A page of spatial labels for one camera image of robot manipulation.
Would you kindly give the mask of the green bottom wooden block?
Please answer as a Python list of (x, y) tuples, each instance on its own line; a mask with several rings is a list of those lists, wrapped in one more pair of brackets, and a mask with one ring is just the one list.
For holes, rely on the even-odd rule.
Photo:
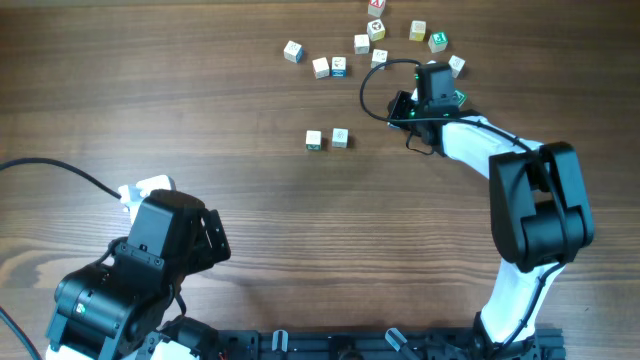
[(309, 151), (320, 151), (322, 149), (322, 133), (317, 130), (308, 130), (305, 145)]

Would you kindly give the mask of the green Z wooden block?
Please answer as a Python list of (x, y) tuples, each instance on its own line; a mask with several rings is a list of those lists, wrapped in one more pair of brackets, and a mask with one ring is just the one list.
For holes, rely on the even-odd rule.
[(456, 98), (457, 98), (458, 107), (461, 108), (463, 106), (463, 104), (465, 103), (465, 101), (467, 100), (468, 96), (464, 92), (462, 92), (462, 91), (460, 91), (458, 89), (455, 90), (455, 95), (456, 95)]

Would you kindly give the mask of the red striped wooden block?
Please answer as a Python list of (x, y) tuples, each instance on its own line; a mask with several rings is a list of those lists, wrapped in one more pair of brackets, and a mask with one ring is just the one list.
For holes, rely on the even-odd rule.
[(332, 146), (336, 148), (347, 148), (349, 132), (344, 128), (334, 128), (332, 133)]

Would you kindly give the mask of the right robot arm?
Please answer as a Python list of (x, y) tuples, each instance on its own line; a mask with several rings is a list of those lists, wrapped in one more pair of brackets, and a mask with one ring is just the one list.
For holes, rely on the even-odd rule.
[(397, 95), (388, 120), (488, 179), (491, 232), (501, 264), (479, 313), (480, 331), (495, 350), (504, 350), (533, 336), (551, 284), (593, 241), (577, 153), (566, 142), (522, 139), (477, 112), (461, 110), (450, 65), (414, 66), (416, 89)]

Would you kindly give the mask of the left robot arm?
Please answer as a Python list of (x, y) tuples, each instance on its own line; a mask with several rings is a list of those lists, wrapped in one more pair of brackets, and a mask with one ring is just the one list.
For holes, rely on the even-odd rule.
[(186, 277), (230, 256), (217, 211), (176, 190), (152, 191), (129, 234), (57, 286), (48, 351), (69, 349), (89, 359), (130, 355), (182, 300)]

